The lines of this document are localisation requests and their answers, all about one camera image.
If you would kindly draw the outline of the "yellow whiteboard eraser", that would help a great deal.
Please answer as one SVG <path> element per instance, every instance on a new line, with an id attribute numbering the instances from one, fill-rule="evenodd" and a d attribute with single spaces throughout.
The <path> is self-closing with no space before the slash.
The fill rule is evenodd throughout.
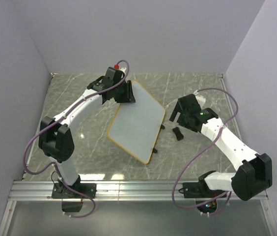
<path id="1" fill-rule="evenodd" d="M 177 139 L 178 141 L 184 139 L 184 135 L 181 133 L 179 127 L 173 128 L 172 131 L 173 131 L 173 133 L 174 133 L 174 135 L 176 136 L 176 139 Z"/>

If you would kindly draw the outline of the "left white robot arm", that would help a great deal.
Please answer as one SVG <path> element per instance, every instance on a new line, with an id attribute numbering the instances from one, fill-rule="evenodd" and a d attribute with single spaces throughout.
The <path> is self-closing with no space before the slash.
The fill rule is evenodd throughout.
<path id="1" fill-rule="evenodd" d="M 63 192 L 70 198 L 80 194 L 80 176 L 70 160 L 74 152 L 72 131 L 96 108 L 113 99 L 116 103 L 135 103 L 132 83 L 126 80 L 127 69 L 108 67 L 104 76 L 91 82 L 83 94 L 66 110 L 40 122 L 38 147 L 55 163 Z"/>

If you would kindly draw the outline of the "yellow framed whiteboard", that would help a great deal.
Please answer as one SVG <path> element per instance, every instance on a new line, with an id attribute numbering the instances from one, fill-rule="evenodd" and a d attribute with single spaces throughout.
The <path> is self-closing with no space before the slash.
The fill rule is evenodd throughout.
<path id="1" fill-rule="evenodd" d="M 143 164 L 148 164 L 166 110 L 137 80 L 132 80 L 135 103 L 118 106 L 107 138 Z"/>

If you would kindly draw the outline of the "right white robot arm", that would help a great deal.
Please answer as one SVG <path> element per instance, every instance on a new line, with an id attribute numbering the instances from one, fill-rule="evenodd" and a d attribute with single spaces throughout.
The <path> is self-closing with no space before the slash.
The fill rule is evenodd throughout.
<path id="1" fill-rule="evenodd" d="M 178 98 L 169 118 L 193 132 L 199 132 L 213 141 L 235 169 L 233 173 L 209 171 L 198 182 L 184 183 L 186 198 L 210 198 L 225 191 L 234 192 L 247 201 L 273 184 L 272 160 L 244 144 L 210 108 L 203 109 L 200 96 L 189 94 Z"/>

